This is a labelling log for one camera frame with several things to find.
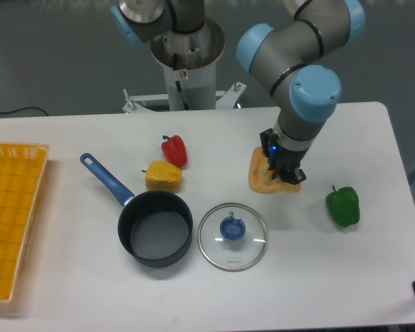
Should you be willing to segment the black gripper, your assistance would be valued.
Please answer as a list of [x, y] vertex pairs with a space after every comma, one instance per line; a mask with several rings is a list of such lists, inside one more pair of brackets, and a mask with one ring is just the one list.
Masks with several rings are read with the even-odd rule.
[[282, 147], [277, 134], [269, 128], [259, 134], [263, 155], [268, 159], [268, 170], [273, 171], [272, 179], [280, 179], [291, 185], [300, 184], [306, 180], [306, 174], [301, 168], [301, 161], [308, 149], [293, 151]]

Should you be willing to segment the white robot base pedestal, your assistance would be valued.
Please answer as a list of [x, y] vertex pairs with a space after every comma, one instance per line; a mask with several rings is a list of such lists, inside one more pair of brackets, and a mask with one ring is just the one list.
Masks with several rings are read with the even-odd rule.
[[228, 90], [216, 89], [216, 64], [225, 48], [223, 31], [212, 19], [194, 33], [173, 30], [153, 38], [151, 53], [161, 65], [167, 93], [132, 96], [124, 92], [125, 113], [151, 112], [153, 106], [168, 105], [170, 111], [233, 109], [247, 85], [236, 81]]

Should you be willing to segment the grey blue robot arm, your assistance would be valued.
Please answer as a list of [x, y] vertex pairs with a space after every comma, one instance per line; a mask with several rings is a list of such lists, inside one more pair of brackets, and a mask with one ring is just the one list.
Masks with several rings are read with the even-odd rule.
[[[260, 135], [273, 178], [296, 185], [301, 160], [340, 101], [338, 76], [317, 64], [360, 36], [365, 12], [358, 1], [288, 1], [293, 22], [283, 30], [257, 24], [236, 48], [237, 58], [279, 107], [273, 128]], [[117, 1], [111, 7], [133, 46], [149, 44], [162, 66], [173, 111], [212, 109], [216, 61], [225, 47], [203, 1]]]

